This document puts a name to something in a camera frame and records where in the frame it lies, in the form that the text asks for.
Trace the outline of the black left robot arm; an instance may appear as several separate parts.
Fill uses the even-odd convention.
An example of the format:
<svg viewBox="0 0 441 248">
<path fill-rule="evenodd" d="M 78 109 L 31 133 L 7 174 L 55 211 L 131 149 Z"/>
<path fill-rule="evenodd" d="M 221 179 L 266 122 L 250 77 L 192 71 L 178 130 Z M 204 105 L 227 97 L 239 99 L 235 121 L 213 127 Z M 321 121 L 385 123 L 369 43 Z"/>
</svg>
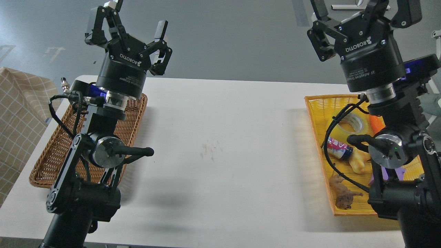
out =
<svg viewBox="0 0 441 248">
<path fill-rule="evenodd" d="M 164 40 L 167 21 L 158 22 L 154 41 L 145 44 L 126 32 L 122 4 L 111 0 L 92 9 L 84 41 L 106 52 L 96 83 L 70 86 L 63 77 L 63 93 L 49 99 L 52 118 L 72 142 L 47 195 L 54 217 L 41 248 L 82 248 L 98 222 L 109 222 L 120 208 L 123 165 L 154 154 L 126 146 L 114 131 L 126 119 L 128 100 L 141 98 L 147 73 L 164 75 L 172 54 Z"/>
</svg>

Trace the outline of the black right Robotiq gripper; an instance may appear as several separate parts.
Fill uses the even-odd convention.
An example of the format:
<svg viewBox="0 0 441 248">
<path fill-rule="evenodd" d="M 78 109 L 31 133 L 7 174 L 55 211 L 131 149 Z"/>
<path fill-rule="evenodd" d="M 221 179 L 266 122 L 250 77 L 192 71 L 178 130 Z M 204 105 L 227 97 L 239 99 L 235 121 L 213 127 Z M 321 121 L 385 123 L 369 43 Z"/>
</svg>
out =
<svg viewBox="0 0 441 248">
<path fill-rule="evenodd" d="M 388 0 L 370 0 L 362 17 L 342 24 L 329 17 L 324 0 L 310 2 L 317 20 L 307 36 L 321 62 L 336 53 L 343 57 L 340 64 L 350 92 L 393 83 L 405 75 L 393 29 L 408 28 L 422 20 L 419 0 L 397 0 L 398 10 L 391 20 L 384 17 Z M 335 39 L 336 52 L 328 36 Z"/>
</svg>

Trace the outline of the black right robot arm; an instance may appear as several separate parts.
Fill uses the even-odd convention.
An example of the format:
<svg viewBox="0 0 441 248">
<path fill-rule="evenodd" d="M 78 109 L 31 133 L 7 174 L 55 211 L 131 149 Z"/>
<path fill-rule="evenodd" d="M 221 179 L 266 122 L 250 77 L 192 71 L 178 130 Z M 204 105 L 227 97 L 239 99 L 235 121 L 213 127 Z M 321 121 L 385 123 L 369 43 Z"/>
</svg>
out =
<svg viewBox="0 0 441 248">
<path fill-rule="evenodd" d="M 389 2 L 371 0 L 365 10 L 344 21 L 328 16 L 323 0 L 311 1 L 317 20 L 307 35 L 321 61 L 336 54 L 351 92 L 364 92 L 370 115 L 385 127 L 375 136 L 350 135 L 348 143 L 368 152 L 373 184 L 368 203 L 378 217 L 399 222 L 406 248 L 440 247 L 440 154 L 427 133 L 419 96 L 440 68 L 435 54 L 404 62 L 395 29 L 421 21 L 418 0 L 397 1 L 392 19 Z"/>
</svg>

